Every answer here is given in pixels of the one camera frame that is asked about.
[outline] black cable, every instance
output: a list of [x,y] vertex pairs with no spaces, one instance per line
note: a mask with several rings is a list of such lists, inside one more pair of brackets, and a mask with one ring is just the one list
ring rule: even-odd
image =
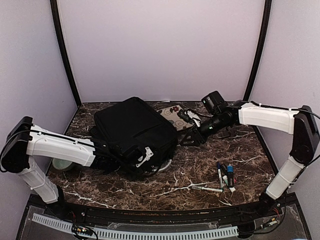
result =
[[259,64],[260,64],[261,56],[264,50],[266,36],[267,36],[268,23],[269,23],[269,18],[271,13],[271,5],[272,5],[272,0],[265,0],[259,39],[256,46],[256,51],[254,55],[252,69],[250,72],[250,77],[248,79],[248,83],[243,96],[244,101],[249,100],[252,89],[254,88],[255,79],[258,73]]
[[284,222],[284,219],[286,217],[286,212],[287,212],[287,189],[284,191],[284,211],[283,211],[283,217],[282,219],[280,220],[280,222],[278,223],[277,226],[275,226],[275,228],[273,228],[272,230],[270,231],[265,231],[265,232],[256,232],[258,230],[261,230],[263,228],[258,228],[258,229],[255,229],[253,231],[240,231],[239,232],[239,235],[249,235],[249,234],[252,234],[252,235],[262,235],[262,234],[269,234],[269,233],[272,233],[274,230],[276,230],[278,227],[280,227],[280,225]]

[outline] wire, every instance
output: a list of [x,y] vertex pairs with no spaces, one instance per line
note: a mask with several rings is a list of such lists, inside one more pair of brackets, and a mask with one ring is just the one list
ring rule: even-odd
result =
[[272,230],[270,231],[265,231],[265,232],[256,232],[258,230],[261,230],[261,228],[257,228],[253,231],[240,231],[239,232],[239,235],[249,235],[249,234],[252,234],[252,235],[262,235],[262,234],[269,234],[269,233],[272,233],[274,230],[276,230],[278,227],[280,227],[280,225],[284,222],[284,219],[286,217],[286,212],[287,212],[287,190],[284,191],[284,211],[283,211],[283,217],[282,219],[280,219],[280,222],[278,223],[277,226],[275,226],[275,228],[273,228]]
[[[89,232],[91,232],[91,233],[93,233],[93,234],[95,235],[95,239],[96,239],[96,240],[99,240],[99,237],[98,237],[97,233],[96,233],[92,228],[90,228],[90,227],[88,227],[88,226],[85,226],[85,225],[82,225],[82,224],[79,224],[79,223],[74,223],[74,225],[77,225],[77,226],[82,227],[82,228],[89,229]],[[72,234],[73,236],[74,236],[74,234],[75,234],[75,235],[77,236],[77,238],[80,239],[80,240],[88,239],[88,237],[81,236],[81,235],[79,235],[76,231],[75,231],[75,232],[72,232],[72,233],[73,233],[73,234]]]
[[276,214],[277,214],[277,217],[280,219],[280,214],[279,214],[279,211],[278,211],[278,209],[276,209],[276,208],[274,208],[273,209],[273,211],[275,211],[276,212]]

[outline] white cable tray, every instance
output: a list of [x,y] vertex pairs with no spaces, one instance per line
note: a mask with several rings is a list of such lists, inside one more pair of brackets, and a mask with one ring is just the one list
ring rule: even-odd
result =
[[[72,223],[70,222],[54,219],[37,213],[33,214],[32,221],[64,233],[72,234]],[[95,227],[93,230],[96,232],[100,240],[214,240],[239,235],[237,226],[204,231],[159,233],[117,231],[99,227]]]

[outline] blue marker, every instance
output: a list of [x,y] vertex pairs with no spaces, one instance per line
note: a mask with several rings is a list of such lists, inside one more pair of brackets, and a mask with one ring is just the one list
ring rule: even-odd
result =
[[227,172],[228,172],[228,187],[233,188],[234,187],[234,167],[229,165],[227,167]]
[[220,166],[220,163],[217,162],[217,168],[218,168],[218,175],[219,175],[219,181],[220,181],[220,188],[223,189],[224,188],[224,185],[222,183],[222,176],[221,176],[221,166]]

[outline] black metal frame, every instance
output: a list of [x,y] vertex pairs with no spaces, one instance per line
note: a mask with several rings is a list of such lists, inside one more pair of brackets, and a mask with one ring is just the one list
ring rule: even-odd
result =
[[247,83],[247,86],[245,89],[245,93],[243,96],[244,101],[249,100],[252,89],[255,84],[262,52],[263,52],[264,45],[265,45],[269,17],[270,17],[270,12],[271,12],[271,4],[272,4],[272,0],[265,0],[259,40],[258,40],[258,44],[256,46],[256,52],[255,52],[255,56],[254,56],[254,60],[253,60],[253,65],[252,65],[250,77],[249,77],[249,80],[248,80],[248,83]]
[[[69,81],[69,85],[73,94],[73,98],[76,102],[76,105],[78,107],[81,106],[82,102],[80,99],[80,95],[76,86],[75,78],[73,76],[71,66],[70,66],[70,61],[66,49],[66,44],[63,36],[63,31],[61,27],[61,22],[60,22],[60,17],[59,17],[59,10],[58,10],[58,3],[57,0],[50,0],[51,4],[51,12],[52,12],[52,18],[53,18],[53,23],[54,23],[54,28],[55,28],[55,33],[56,33],[56,38],[58,41],[59,49],[60,49],[60,54],[62,57],[64,69]],[[245,89],[245,93],[243,96],[244,101],[248,101],[250,98],[250,94],[252,92],[252,89],[254,87],[255,79],[257,76],[262,52],[264,49],[264,44],[266,40],[266,35],[267,35],[267,29],[268,29],[268,23],[269,23],[269,18],[270,18],[270,12],[271,12],[271,5],[272,5],[272,0],[265,0],[264,3],[264,11],[263,11],[263,17],[262,17],[262,23],[261,23],[261,29],[260,29],[260,34],[259,34],[259,40],[257,43],[256,47],[256,52],[254,56],[254,61],[250,73],[250,77]]]
[[[292,204],[296,205],[307,239],[311,239],[310,231],[296,194],[294,192],[288,193],[286,195],[286,200],[284,197],[278,199],[278,203],[280,204],[280,207],[278,208],[280,210],[280,214],[282,214],[281,208],[285,206],[285,202],[287,206]],[[72,209],[76,215],[77,223],[81,223],[89,227],[94,227],[95,225],[108,226],[110,223],[127,223],[137,225],[184,225],[211,222],[218,222],[220,226],[232,225],[241,227],[252,224],[255,219],[261,218],[257,214],[239,214],[239,211],[252,212],[256,208],[257,204],[258,202],[252,202],[236,206],[202,210],[138,211],[91,207],[67,203],[68,207]],[[45,214],[53,216],[52,212],[46,208],[46,204],[42,199],[37,195],[31,194],[20,222],[16,240],[20,240],[30,206],[43,208],[45,209]],[[273,216],[274,214],[275,213],[273,211],[270,211],[267,216]]]
[[81,102],[81,99],[79,96],[79,92],[78,92],[78,89],[76,86],[75,78],[73,76],[70,62],[69,62],[69,58],[68,58],[64,35],[63,35],[62,28],[61,28],[61,23],[60,23],[57,0],[50,0],[50,4],[51,4],[51,12],[52,12],[52,18],[53,18],[53,23],[54,23],[54,28],[55,28],[56,39],[58,40],[60,54],[62,57],[65,73],[68,78],[75,103],[78,107],[80,107],[82,102]]

